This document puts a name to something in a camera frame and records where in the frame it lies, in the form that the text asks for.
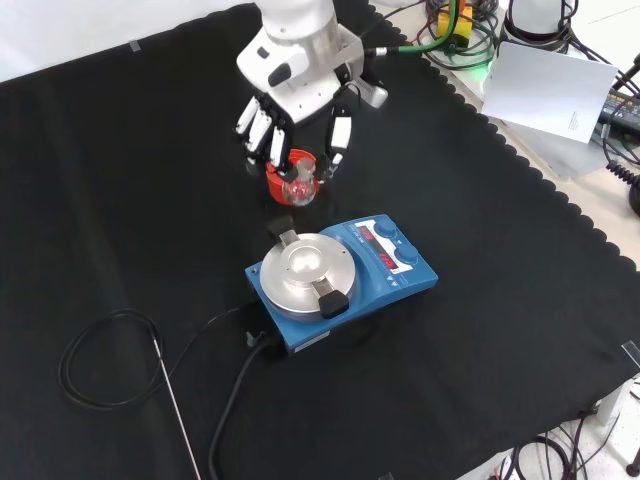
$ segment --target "red led display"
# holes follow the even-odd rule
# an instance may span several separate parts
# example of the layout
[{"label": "red led display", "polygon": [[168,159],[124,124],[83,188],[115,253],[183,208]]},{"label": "red led display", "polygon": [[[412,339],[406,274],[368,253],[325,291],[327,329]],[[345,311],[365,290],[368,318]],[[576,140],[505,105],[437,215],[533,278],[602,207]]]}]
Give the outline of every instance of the red led display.
[{"label": "red led display", "polygon": [[378,255],[380,255],[380,258],[382,259],[384,264],[388,268],[390,268],[391,270],[393,270],[394,268],[398,268],[398,266],[395,264],[395,262],[393,260],[391,260],[389,255],[387,255],[386,253],[379,253]]},{"label": "red led display", "polygon": [[396,265],[389,254],[384,250],[384,248],[382,248],[382,245],[380,245],[380,242],[378,242],[376,237],[373,236],[371,230],[369,230],[368,227],[362,225],[358,227],[358,230],[360,230],[360,234],[367,242],[369,242],[369,245],[373,247],[373,249],[380,257],[380,260],[382,260],[382,263],[384,263],[389,270],[395,270],[396,268],[398,268],[398,265]]}]

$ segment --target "white robot finger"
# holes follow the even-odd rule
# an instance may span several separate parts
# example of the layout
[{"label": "white robot finger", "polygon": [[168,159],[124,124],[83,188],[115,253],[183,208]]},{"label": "white robot finger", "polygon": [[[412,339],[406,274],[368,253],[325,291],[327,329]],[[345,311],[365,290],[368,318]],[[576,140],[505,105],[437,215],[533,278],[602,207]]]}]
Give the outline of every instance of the white robot finger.
[{"label": "white robot finger", "polygon": [[242,115],[240,115],[240,119],[238,120],[238,124],[236,125],[236,133],[238,135],[244,136],[249,129],[249,126],[253,122],[258,110],[260,109],[260,102],[256,97],[252,97],[249,101],[249,104],[246,106]]},{"label": "white robot finger", "polygon": [[291,183],[298,176],[297,169],[289,162],[290,151],[291,142],[286,131],[280,126],[275,127],[273,139],[271,140],[269,161],[278,172],[280,178],[286,183]]},{"label": "white robot finger", "polygon": [[320,183],[333,178],[340,163],[344,160],[351,140],[351,112],[346,105],[333,107],[331,121],[327,129],[327,145],[325,165],[319,172]]},{"label": "white robot finger", "polygon": [[261,154],[262,149],[267,143],[269,132],[273,125],[273,119],[262,108],[258,111],[249,130],[249,138],[245,142],[247,156],[256,158]]}]

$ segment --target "black tablecloth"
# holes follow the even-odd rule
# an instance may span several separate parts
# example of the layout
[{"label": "black tablecloth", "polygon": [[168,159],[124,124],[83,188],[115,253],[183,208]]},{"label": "black tablecloth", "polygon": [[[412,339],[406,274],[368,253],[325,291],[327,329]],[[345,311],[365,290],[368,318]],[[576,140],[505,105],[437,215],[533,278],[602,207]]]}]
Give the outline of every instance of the black tablecloth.
[{"label": "black tablecloth", "polygon": [[[363,0],[337,3],[356,32],[375,19]],[[156,319],[171,364],[198,326],[248,301],[243,269],[279,211],[230,134],[251,95],[235,58],[259,23],[235,8],[0,87],[2,478],[191,478],[165,391],[87,413],[60,394],[56,364],[123,307]],[[367,43],[402,41],[383,25]],[[634,373],[620,348],[640,339],[633,263],[427,61],[375,69],[388,103],[356,112],[330,191],[296,221],[387,213],[440,282],[325,348],[257,361],[220,446],[228,480],[453,479]],[[296,145],[317,152],[323,130],[320,118]],[[256,320],[259,308],[217,322],[175,374],[202,466]],[[154,351],[137,327],[102,333],[75,373],[123,398]]]}]

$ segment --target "white table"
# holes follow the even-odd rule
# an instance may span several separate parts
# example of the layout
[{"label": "white table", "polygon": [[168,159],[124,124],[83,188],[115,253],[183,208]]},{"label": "white table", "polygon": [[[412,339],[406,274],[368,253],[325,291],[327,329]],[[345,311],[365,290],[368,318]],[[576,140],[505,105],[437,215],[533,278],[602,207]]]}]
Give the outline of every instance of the white table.
[{"label": "white table", "polygon": [[[506,7],[508,0],[500,0],[501,6]],[[640,53],[640,45],[634,40],[634,25],[640,23],[640,0],[612,0],[606,2],[606,8],[597,0],[583,0],[574,19],[574,29],[580,40],[603,55],[622,71],[626,71],[633,64],[633,59]],[[377,10],[386,14],[393,9],[376,5]],[[423,7],[401,12],[390,18],[394,26],[400,28],[409,39],[426,22]],[[440,69],[449,82],[464,96],[467,103],[478,109],[482,108],[482,87],[478,82],[481,75],[469,72],[453,74]],[[498,131],[509,145],[515,147],[519,154],[528,158],[533,168],[537,168],[547,180],[552,181],[557,190],[565,193],[569,201],[582,209],[583,215],[593,221],[594,227],[607,235],[607,240],[614,243],[620,254],[624,255],[640,266],[640,218],[629,206],[629,187],[613,176],[604,168],[584,177],[563,180],[553,172],[544,159],[544,154],[536,151],[534,145],[528,144],[521,135],[500,120],[493,120]],[[603,424],[610,424],[622,408],[622,403],[629,396],[633,381],[629,381],[603,399],[598,418]],[[509,453],[498,452],[496,455],[475,470],[460,477],[458,480],[486,480],[493,475],[494,469]]]}]

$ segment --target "robotic arm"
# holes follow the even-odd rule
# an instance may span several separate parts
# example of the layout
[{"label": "robotic arm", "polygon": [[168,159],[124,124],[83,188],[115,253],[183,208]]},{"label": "robotic arm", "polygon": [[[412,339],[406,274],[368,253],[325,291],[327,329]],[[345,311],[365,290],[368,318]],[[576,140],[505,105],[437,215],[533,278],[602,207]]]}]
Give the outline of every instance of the robotic arm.
[{"label": "robotic arm", "polygon": [[[240,116],[236,133],[251,165],[270,163],[290,183],[297,177],[289,162],[296,126],[327,107],[350,82],[366,88],[364,50],[360,38],[338,24],[333,0],[256,4],[263,28],[239,55],[238,67],[257,94]],[[321,179],[333,175],[348,147],[351,117],[344,106],[334,109],[329,131],[330,158],[316,172]]]}]

